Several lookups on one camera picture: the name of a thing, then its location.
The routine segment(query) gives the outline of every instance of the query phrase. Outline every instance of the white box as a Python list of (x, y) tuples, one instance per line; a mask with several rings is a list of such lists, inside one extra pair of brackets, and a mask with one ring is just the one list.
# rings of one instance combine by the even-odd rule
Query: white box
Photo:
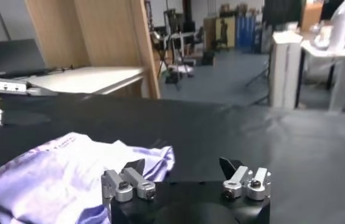
[(295, 108), (302, 39), (303, 37), (291, 31), (273, 34), (270, 63), (271, 107)]

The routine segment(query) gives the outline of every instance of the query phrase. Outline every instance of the laptop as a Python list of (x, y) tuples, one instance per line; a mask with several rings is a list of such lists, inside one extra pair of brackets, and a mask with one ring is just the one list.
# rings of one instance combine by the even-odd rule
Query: laptop
[(50, 70), (34, 39), (0, 41), (0, 78), (45, 75)]

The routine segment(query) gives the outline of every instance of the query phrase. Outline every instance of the box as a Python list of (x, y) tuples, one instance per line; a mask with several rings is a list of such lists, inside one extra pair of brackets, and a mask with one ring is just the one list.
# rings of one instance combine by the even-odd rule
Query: box
[(301, 42), (291, 32), (275, 32), (270, 61), (270, 104), (274, 108), (295, 109)]
[(312, 25), (319, 23), (322, 13), (322, 3), (306, 4), (302, 12), (301, 31), (309, 32)]
[(229, 4), (222, 4), (221, 5), (221, 9), (220, 9), (221, 12), (227, 12), (229, 10), (230, 10), (230, 5)]

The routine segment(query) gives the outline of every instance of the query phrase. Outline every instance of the black monitor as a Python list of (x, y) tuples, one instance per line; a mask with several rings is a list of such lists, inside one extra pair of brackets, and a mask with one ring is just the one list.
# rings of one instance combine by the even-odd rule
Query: black monitor
[(332, 19), (333, 14), (337, 8), (344, 2), (344, 0), (330, 0), (324, 1), (322, 7), (321, 20), (330, 20)]
[(0, 77), (12, 78), (46, 70), (34, 39), (0, 42)]

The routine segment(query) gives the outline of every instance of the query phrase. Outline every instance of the wooden panel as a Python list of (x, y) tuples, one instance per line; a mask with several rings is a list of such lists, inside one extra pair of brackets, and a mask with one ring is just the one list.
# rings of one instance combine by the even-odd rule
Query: wooden panel
[(47, 66), (88, 66), (74, 0), (26, 0)]
[(117, 97), (142, 98), (141, 85), (142, 80), (139, 80), (109, 95)]
[(322, 3), (306, 4), (304, 11), (302, 12), (302, 32), (309, 32), (311, 26), (319, 23), (321, 19)]
[(212, 42), (216, 40), (215, 37), (215, 22), (216, 18), (205, 18), (203, 20), (203, 29), (205, 34), (205, 48), (207, 51), (212, 49)]
[(93, 66), (142, 66), (128, 0), (75, 0)]
[(130, 2), (142, 65), (148, 69), (147, 81), (149, 86), (149, 96), (153, 99), (159, 99), (160, 90), (157, 78), (158, 71), (156, 71), (155, 59), (153, 58), (145, 3), (143, 0), (130, 0)]

